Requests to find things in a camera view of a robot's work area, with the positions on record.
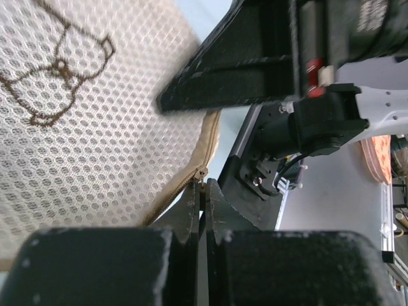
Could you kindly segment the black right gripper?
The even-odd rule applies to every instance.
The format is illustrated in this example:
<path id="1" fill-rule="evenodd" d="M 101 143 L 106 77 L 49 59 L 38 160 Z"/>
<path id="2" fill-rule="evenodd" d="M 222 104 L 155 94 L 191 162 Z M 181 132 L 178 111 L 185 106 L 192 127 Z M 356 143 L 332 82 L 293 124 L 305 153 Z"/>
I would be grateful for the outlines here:
<path id="1" fill-rule="evenodd" d="M 407 60 L 407 1 L 289 1 L 294 44 L 295 90 L 306 96 L 317 85 L 307 64 L 338 70 L 380 57 Z"/>

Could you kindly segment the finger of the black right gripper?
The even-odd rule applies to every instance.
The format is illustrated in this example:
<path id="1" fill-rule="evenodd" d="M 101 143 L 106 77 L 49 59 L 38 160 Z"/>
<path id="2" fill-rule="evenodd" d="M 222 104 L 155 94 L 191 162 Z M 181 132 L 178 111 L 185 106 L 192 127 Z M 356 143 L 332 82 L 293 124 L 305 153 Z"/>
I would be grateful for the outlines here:
<path id="1" fill-rule="evenodd" d="M 215 110 L 295 96 L 289 1 L 233 1 L 157 95 L 159 110 Z"/>

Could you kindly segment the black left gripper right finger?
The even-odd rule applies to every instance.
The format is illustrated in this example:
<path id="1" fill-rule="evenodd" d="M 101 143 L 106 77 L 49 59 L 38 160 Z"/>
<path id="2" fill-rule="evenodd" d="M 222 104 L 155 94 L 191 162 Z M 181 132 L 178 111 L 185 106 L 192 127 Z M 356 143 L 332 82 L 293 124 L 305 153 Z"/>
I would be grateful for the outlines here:
<path id="1" fill-rule="evenodd" d="M 352 231 L 261 231 L 207 182 L 211 305 L 400 305 L 380 252 Z"/>

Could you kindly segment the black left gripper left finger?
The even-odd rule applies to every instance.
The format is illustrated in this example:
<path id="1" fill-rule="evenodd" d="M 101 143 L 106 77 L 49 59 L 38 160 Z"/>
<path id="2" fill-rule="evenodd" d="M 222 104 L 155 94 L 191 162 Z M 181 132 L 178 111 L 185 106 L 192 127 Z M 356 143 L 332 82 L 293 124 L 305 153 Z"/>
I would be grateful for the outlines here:
<path id="1" fill-rule="evenodd" d="M 147 227 L 47 228 L 22 244 L 7 305 L 196 305 L 199 187 Z"/>

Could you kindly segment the beige mesh laundry bag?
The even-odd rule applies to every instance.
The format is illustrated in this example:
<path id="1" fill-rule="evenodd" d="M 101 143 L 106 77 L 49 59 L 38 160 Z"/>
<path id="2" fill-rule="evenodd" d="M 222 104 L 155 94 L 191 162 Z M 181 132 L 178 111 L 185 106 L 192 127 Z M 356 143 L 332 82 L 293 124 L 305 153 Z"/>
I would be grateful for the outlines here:
<path id="1" fill-rule="evenodd" d="M 141 226 L 207 174 L 219 112 L 156 96 L 198 42 L 173 1 L 1 2 L 1 270 L 51 227 Z"/>

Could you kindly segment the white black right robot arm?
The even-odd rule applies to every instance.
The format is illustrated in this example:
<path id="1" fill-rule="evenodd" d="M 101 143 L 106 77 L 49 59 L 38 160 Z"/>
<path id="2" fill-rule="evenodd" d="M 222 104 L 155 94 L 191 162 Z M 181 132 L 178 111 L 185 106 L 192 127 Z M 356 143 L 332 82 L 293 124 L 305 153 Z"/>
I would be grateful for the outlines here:
<path id="1" fill-rule="evenodd" d="M 407 58 L 406 1 L 234 1 L 159 92 L 163 113 L 288 102 L 263 124 L 269 156 L 328 155 L 349 142 L 407 132 L 407 91 L 342 84 L 337 70 Z"/>

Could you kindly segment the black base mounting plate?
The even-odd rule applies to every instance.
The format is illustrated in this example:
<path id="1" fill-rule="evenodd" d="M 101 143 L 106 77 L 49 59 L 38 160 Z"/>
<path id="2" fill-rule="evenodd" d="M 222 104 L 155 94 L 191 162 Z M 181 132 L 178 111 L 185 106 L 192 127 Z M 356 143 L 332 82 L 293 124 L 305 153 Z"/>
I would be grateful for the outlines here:
<path id="1" fill-rule="evenodd" d="M 275 176 L 296 156 L 272 158 L 262 151 L 256 136 L 261 127 L 280 123 L 291 112 L 292 103 L 250 107 L 218 178 L 225 199 L 261 230 L 280 228 L 289 192 L 303 187 L 301 177 L 307 166 L 301 160 L 284 174 L 276 190 Z"/>

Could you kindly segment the orange object in background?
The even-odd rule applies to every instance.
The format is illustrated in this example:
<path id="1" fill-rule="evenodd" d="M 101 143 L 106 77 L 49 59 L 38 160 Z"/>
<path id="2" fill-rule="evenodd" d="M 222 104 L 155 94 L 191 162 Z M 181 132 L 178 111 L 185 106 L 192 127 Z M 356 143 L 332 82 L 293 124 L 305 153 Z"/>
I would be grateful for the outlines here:
<path id="1" fill-rule="evenodd" d="M 390 185 L 391 176 L 391 136 L 382 135 L 360 140 L 366 165 L 371 176 L 379 183 Z"/>

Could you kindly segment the aluminium frame rail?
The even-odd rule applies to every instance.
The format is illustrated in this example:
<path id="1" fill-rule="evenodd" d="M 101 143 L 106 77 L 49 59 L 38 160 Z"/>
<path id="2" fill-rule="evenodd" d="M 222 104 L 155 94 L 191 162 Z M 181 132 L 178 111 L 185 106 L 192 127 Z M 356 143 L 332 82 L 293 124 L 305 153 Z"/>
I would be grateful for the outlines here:
<path id="1" fill-rule="evenodd" d="M 407 185 L 381 184 L 382 260 L 396 288 L 407 286 Z"/>

